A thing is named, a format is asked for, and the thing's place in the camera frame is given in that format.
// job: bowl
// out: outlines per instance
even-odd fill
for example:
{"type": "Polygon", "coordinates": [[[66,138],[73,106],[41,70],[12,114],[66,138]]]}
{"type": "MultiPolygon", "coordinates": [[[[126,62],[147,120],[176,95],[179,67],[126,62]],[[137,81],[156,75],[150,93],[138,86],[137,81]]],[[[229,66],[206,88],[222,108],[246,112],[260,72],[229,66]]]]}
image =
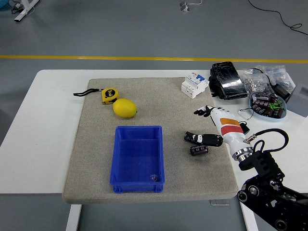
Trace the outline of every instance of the bowl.
{"type": "Polygon", "coordinates": [[[285,101],[280,97],[280,96],[277,96],[278,99],[282,102],[282,106],[284,108],[284,111],[282,113],[282,116],[281,118],[272,118],[272,117],[267,117],[267,116],[264,116],[264,115],[260,115],[258,114],[257,112],[255,112],[253,109],[252,109],[252,102],[253,102],[253,96],[256,95],[256,94],[259,94],[259,93],[264,93],[264,92],[254,92],[250,95],[250,99],[249,99],[249,105],[251,107],[250,111],[253,113],[253,116],[255,117],[258,117],[258,118],[261,118],[261,119],[264,119],[264,120],[268,120],[268,121],[272,121],[272,122],[279,122],[281,121],[283,118],[286,117],[287,115],[287,105],[285,103],[285,101]]]}

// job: white circuit breaker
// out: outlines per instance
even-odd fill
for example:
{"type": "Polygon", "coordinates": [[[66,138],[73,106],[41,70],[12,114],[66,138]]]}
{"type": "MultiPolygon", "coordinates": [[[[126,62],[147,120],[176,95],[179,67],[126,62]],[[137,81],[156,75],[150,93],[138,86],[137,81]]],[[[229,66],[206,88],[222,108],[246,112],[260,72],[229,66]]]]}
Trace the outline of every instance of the white circuit breaker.
{"type": "Polygon", "coordinates": [[[182,82],[182,91],[193,99],[198,94],[205,91],[205,88],[208,86],[208,84],[208,80],[193,72],[186,76],[185,81],[182,82]]]}

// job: blue storage bin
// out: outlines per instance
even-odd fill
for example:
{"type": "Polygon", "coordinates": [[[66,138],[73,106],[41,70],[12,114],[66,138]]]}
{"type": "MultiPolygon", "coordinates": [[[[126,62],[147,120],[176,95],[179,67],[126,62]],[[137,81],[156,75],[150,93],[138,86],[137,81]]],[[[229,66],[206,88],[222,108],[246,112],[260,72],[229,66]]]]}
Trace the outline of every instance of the blue storage bin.
{"type": "Polygon", "coordinates": [[[118,126],[110,184],[115,193],[163,191],[165,183],[161,126],[118,126]]]}

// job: white table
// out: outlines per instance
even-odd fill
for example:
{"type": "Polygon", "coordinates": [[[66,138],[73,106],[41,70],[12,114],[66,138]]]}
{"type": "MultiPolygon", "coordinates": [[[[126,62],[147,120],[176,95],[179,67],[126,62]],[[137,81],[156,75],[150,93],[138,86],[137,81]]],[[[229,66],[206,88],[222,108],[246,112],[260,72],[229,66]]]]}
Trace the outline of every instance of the white table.
{"type": "MultiPolygon", "coordinates": [[[[197,70],[43,70],[35,77],[18,113],[0,147],[0,193],[62,193],[66,170],[74,143],[83,98],[72,93],[87,89],[93,78],[184,77],[197,70]]],[[[208,70],[199,70],[209,77],[208,70]]],[[[215,106],[233,112],[247,108],[247,99],[223,101],[214,98],[215,106]]],[[[288,146],[273,153],[285,173],[284,186],[300,193],[308,192],[308,149],[305,131],[308,119],[288,111],[283,122],[272,123],[253,117],[248,121],[251,132],[281,128],[289,134],[288,146]]],[[[262,135],[268,148],[280,147],[279,135],[262,135]]],[[[254,169],[241,171],[231,158],[239,188],[255,176],[254,169]]],[[[77,227],[81,206],[72,206],[68,230],[77,227]]],[[[257,230],[251,210],[242,207],[249,231],[257,230]]]]}

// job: yellow floor line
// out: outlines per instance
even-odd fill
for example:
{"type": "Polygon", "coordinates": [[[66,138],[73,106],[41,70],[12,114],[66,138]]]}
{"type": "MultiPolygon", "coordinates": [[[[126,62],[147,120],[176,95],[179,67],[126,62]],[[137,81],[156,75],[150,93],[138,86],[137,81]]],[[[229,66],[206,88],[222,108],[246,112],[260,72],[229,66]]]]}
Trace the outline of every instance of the yellow floor line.
{"type": "Polygon", "coordinates": [[[69,56],[69,55],[0,55],[0,59],[72,59],[72,60],[142,60],[142,61],[197,61],[197,62],[251,62],[251,63],[300,63],[301,59],[236,59],[236,58],[189,58],[189,57],[134,57],[134,56],[69,56]]]}

